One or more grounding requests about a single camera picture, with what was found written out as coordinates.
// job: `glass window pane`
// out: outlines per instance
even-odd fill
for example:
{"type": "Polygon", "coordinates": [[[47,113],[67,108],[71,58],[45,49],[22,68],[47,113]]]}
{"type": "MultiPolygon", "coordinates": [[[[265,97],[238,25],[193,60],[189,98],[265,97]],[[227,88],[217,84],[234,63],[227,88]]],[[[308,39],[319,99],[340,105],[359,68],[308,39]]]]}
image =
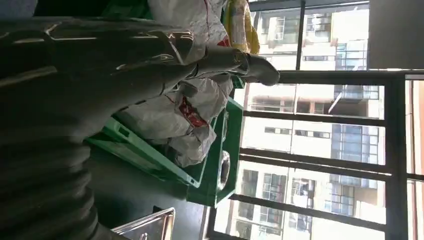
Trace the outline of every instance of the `glass window pane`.
{"type": "Polygon", "coordinates": [[[339,159],[345,161],[385,164],[385,129],[380,127],[377,144],[361,142],[361,126],[328,122],[280,120],[246,117],[241,146],[259,150],[292,153],[311,157],[339,159]],[[293,129],[290,134],[265,133],[265,127],[293,129]],[[316,137],[309,132],[328,133],[327,137],[316,137]]]}
{"type": "MultiPolygon", "coordinates": [[[[243,107],[249,111],[280,113],[324,114],[384,118],[384,87],[378,87],[379,98],[371,99],[363,86],[329,84],[277,84],[265,86],[251,83],[240,96],[243,107]]],[[[367,130],[377,135],[377,129],[367,130]]]]}
{"type": "MultiPolygon", "coordinates": [[[[371,222],[386,223],[383,181],[292,168],[289,169],[288,175],[293,179],[313,183],[314,187],[308,194],[292,197],[292,201],[286,203],[371,222]],[[302,198],[311,199],[312,204],[305,204],[306,200],[302,198]]],[[[294,181],[293,179],[287,180],[288,188],[292,190],[296,188],[290,183],[294,181]]]]}
{"type": "Polygon", "coordinates": [[[287,167],[240,161],[235,192],[240,195],[284,203],[286,200],[288,171],[287,167]],[[240,176],[246,172],[257,173],[257,181],[246,182],[246,179],[240,176]],[[256,192],[252,193],[249,191],[249,194],[246,194],[246,185],[249,185],[249,189],[256,192]]]}
{"type": "Polygon", "coordinates": [[[409,180],[407,194],[408,236],[410,240],[422,240],[424,239],[424,183],[409,180]]]}
{"type": "Polygon", "coordinates": [[[285,212],[278,209],[224,200],[216,211],[214,230],[247,240],[282,239],[285,212]],[[252,219],[240,216],[240,212],[252,210],[252,219]]]}
{"type": "MultiPolygon", "coordinates": [[[[254,215],[253,220],[246,220],[238,215],[240,203],[239,201],[225,200],[219,204],[215,231],[246,240],[385,239],[384,233],[380,231],[249,203],[247,203],[251,205],[249,208],[254,209],[254,215]],[[266,209],[268,214],[277,214],[280,221],[277,223],[266,221],[262,209],[266,209]]],[[[342,207],[340,211],[349,214],[352,208],[342,207]]]]}
{"type": "Polygon", "coordinates": [[[281,139],[279,144],[286,145],[285,150],[289,150],[292,154],[297,155],[306,155],[311,157],[320,157],[320,158],[331,158],[339,159],[345,161],[361,162],[361,163],[372,163],[372,164],[385,164],[385,141],[384,141],[384,128],[381,127],[379,131],[378,143],[375,145],[370,145],[369,143],[362,144],[361,135],[361,126],[347,125],[347,124],[336,124],[336,123],[327,123],[327,122],[309,122],[309,121],[294,121],[293,128],[297,130],[308,130],[308,131],[320,131],[331,133],[330,138],[321,138],[321,137],[304,137],[295,134],[292,139],[284,141],[281,139]],[[359,129],[358,137],[353,137],[357,129],[359,129]],[[368,155],[362,153],[373,154],[371,160],[368,155]]]}
{"type": "Polygon", "coordinates": [[[251,197],[382,224],[386,222],[385,183],[382,181],[247,162],[243,158],[239,166],[237,194],[244,195],[242,186],[245,183],[240,173],[255,170],[259,178],[256,193],[251,197]],[[268,175],[276,179],[276,184],[274,181],[263,183],[264,176],[268,175]],[[265,191],[264,185],[271,185],[271,191],[265,191]]]}
{"type": "Polygon", "coordinates": [[[405,85],[407,171],[424,175],[424,81],[406,81],[405,85]]]}
{"type": "Polygon", "coordinates": [[[367,5],[361,5],[306,9],[300,69],[366,70],[370,14],[368,8],[367,5]],[[310,56],[327,57],[310,61],[310,56]]]}
{"type": "Polygon", "coordinates": [[[299,10],[258,11],[259,55],[277,70],[295,70],[300,26],[299,10]]]}

